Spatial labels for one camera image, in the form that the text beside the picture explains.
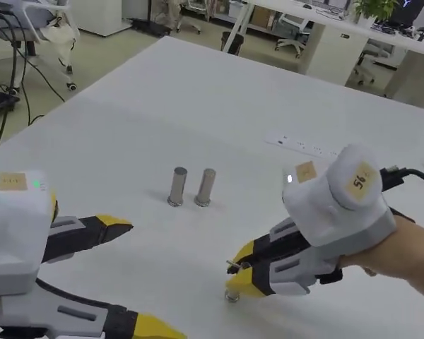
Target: potted plant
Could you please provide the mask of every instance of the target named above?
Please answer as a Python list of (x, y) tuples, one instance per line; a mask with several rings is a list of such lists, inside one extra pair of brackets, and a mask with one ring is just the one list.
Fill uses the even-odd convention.
[(371, 28), (376, 20), (388, 20), (395, 5), (397, 0), (356, 0), (355, 19), (358, 25)]

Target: chair wheel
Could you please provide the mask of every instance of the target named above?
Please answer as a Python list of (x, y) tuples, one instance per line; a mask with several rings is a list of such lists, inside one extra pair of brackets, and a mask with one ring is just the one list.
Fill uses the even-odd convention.
[(67, 83), (66, 86), (68, 86), (68, 89), (73, 92), (77, 89), (77, 85), (75, 83)]
[(20, 93), (20, 88), (19, 87), (14, 87), (14, 88), (7, 88), (9, 94), (14, 95), (15, 97), (17, 97)]

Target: computer monitor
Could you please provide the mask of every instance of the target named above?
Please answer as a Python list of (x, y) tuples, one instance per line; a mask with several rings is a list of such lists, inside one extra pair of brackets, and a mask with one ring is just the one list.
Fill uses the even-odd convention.
[(398, 0), (391, 18), (388, 20), (390, 26), (411, 27), (413, 22), (423, 10), (424, 0)]

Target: black cable on floor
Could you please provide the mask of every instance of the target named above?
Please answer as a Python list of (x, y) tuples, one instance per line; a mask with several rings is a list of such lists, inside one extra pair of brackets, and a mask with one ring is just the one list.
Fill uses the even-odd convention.
[[(8, 41), (10, 41), (9, 37), (6, 35), (6, 33), (3, 31), (3, 29), (0, 28), (0, 31), (1, 31), (2, 34), (4, 34), (6, 36), (6, 38), (8, 39)], [(21, 51), (19, 51), (17, 49), (17, 52), (20, 54), (21, 57), (23, 57), (26, 60), (26, 62), (28, 62), (42, 76), (42, 78), (44, 79), (44, 81), (46, 82), (46, 84), (50, 87), (50, 89), (52, 90), (52, 92), (55, 93), (55, 95), (57, 97), (59, 97), (62, 102), (66, 102), (66, 100), (53, 88), (52, 84), (47, 80), (47, 78), (41, 72), (41, 70), (39, 70), (39, 68), (36, 65), (34, 65), (30, 60), (28, 60), (28, 58), (26, 56), (24, 56)]]
[[(17, 46), (16, 43), (12, 43), (12, 42), (16, 42), (16, 34), (14, 32), (13, 26), (11, 25), (11, 23), (9, 22), (8, 18), (6, 16), (4, 16), (3, 14), (0, 13), (0, 19), (2, 19), (3, 21), (6, 22), (6, 24), (8, 25), (10, 31), (11, 31), (11, 37), (12, 40), (10, 40), (8, 38), (8, 35), (6, 35), (6, 33), (3, 31), (3, 29), (0, 28), (0, 31), (2, 31), (2, 33), (8, 38), (8, 41), (11, 42), (11, 45), (13, 46), (13, 70), (11, 72), (11, 82), (10, 82), (10, 86), (9, 86), (9, 90), (8, 93), (11, 94), (11, 89), (13, 87), (14, 84), (14, 80), (16, 79), (16, 66), (17, 66)], [(0, 126), (0, 141), (1, 138), (3, 137), (3, 133), (5, 131), (5, 125), (6, 125), (6, 120), (8, 119), (8, 113), (9, 113), (9, 109), (5, 109), (5, 112), (3, 114), (3, 119), (1, 120), (1, 126)]]
[(35, 122), (35, 121), (36, 121), (36, 120), (38, 120), (39, 118), (43, 118), (43, 117), (44, 117), (44, 115), (38, 115), (38, 116), (34, 117), (34, 118), (33, 118), (33, 120), (32, 120), (32, 121), (30, 121), (30, 123), (28, 124), (28, 126), (33, 125), (33, 122)]
[[(20, 80), (20, 86), (22, 87), (22, 91), (23, 91), (23, 95), (25, 97), (25, 103), (27, 105), (27, 125), (30, 125), (30, 120), (31, 120), (31, 108), (30, 108), (30, 102), (28, 101), (28, 96), (27, 96), (27, 91), (25, 90), (25, 74), (27, 72), (27, 62), (28, 62), (28, 46), (27, 46), (27, 37), (25, 36), (25, 31), (23, 29), (22, 23), (19, 20), (19, 18), (16, 15), (12, 15), (18, 22), (19, 27), (20, 27), (20, 31), (22, 32), (22, 36), (23, 36), (23, 42), (25, 44), (25, 56), (23, 57), (23, 72), (22, 72), (22, 79)], [(10, 41), (9, 36), (0, 28), (1, 33), (6, 37), (6, 39), (11, 43), (12, 41)]]

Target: power strip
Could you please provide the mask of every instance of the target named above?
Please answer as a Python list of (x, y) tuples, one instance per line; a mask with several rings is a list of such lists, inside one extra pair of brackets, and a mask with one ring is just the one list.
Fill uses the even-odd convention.
[(264, 141), (272, 145), (277, 145), (282, 148), (287, 148), (289, 150), (294, 150), (303, 154), (312, 155), (313, 157), (320, 157), (322, 159), (334, 160), (338, 156), (338, 152), (336, 152), (335, 150), (328, 150), (317, 145), (312, 145), (301, 141), (296, 137), (279, 132), (268, 133)]

